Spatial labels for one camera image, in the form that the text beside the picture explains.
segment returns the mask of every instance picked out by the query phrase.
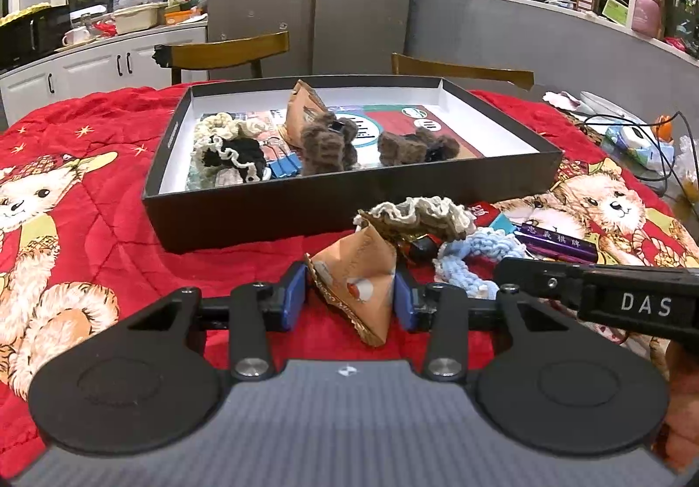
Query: black microwave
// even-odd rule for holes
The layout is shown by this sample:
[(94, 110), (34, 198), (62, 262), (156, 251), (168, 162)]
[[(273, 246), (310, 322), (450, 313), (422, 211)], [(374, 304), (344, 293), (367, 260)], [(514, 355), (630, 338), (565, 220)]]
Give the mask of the black microwave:
[(13, 69), (51, 55), (71, 30), (69, 6), (47, 7), (0, 26), (0, 69)]

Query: white cabinet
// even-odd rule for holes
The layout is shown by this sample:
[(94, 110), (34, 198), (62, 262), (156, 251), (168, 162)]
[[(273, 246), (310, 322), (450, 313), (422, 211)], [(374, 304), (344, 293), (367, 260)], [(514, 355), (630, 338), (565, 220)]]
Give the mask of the white cabinet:
[[(127, 71), (128, 87), (165, 88), (172, 83), (172, 71), (162, 69), (153, 60), (156, 45), (184, 45), (206, 41), (200, 28), (167, 31), (164, 34), (147, 35), (139, 39), (127, 39), (122, 43), (127, 47), (123, 53)], [(183, 70), (183, 83), (206, 80), (206, 71)]]
[(62, 99), (128, 87), (123, 76), (126, 72), (125, 61), (120, 56), (119, 45), (118, 42), (105, 43), (56, 59), (54, 63), (58, 65), (57, 78)]
[(45, 62), (0, 78), (0, 93), (8, 124), (35, 108), (60, 100), (54, 70), (50, 62)]
[[(183, 27), (142, 32), (103, 41), (85, 49), (49, 57), (25, 69), (0, 76), (0, 92), (8, 124), (35, 108), (59, 100), (127, 87), (170, 86), (170, 69), (153, 60), (156, 45), (206, 42), (206, 28)], [(183, 70), (183, 82), (206, 80), (207, 72)]]

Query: cartoon dog print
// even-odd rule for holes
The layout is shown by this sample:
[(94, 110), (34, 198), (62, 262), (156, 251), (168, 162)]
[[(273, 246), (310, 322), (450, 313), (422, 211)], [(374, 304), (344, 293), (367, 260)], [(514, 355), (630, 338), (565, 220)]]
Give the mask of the cartoon dog print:
[(513, 198), (495, 207), (515, 225), (539, 226), (576, 239), (584, 239), (587, 233), (585, 217), (569, 212), (551, 193)]
[[(603, 230), (599, 248), (619, 264), (673, 267), (693, 266), (699, 260), (699, 247), (683, 226), (655, 209), (646, 209), (611, 160), (589, 174), (566, 178), (552, 192), (571, 212), (586, 216)], [(658, 223), (667, 223), (666, 228)], [(679, 246), (663, 243), (653, 235), (654, 228), (663, 230)]]
[(0, 172), (0, 248), (6, 233), (20, 229), (14, 267), (0, 275), (0, 382), (24, 399), (48, 360), (118, 319), (108, 288), (71, 282), (46, 289), (60, 251), (48, 213), (86, 173), (116, 156), (42, 156)]

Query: blue crocheted toy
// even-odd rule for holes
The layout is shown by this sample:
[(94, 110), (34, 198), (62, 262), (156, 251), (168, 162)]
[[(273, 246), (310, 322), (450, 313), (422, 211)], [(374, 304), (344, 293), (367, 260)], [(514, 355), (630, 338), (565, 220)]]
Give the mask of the blue crocheted toy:
[(513, 234), (484, 226), (464, 240), (444, 243), (439, 249), (434, 260), (436, 281), (459, 286), (466, 290), (468, 297), (495, 299), (498, 285), (490, 280), (481, 280), (469, 271), (464, 262), (467, 256), (485, 256), (499, 262), (507, 257), (525, 258), (526, 247)]

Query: chair backrest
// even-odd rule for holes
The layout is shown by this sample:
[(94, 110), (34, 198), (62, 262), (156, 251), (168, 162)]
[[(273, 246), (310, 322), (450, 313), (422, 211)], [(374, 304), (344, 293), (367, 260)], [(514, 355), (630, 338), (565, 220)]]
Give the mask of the chair backrest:
[(438, 63), (415, 59), (400, 53), (391, 55), (391, 66), (394, 75), (504, 80), (524, 90), (531, 90), (534, 86), (534, 73), (531, 70), (489, 69), (481, 66)]
[(153, 59), (161, 67), (172, 69), (172, 83), (182, 82), (182, 70), (230, 69), (250, 63), (253, 77), (262, 78), (261, 59), (286, 53), (289, 32), (258, 35), (233, 41), (192, 43), (189, 45), (156, 45)]

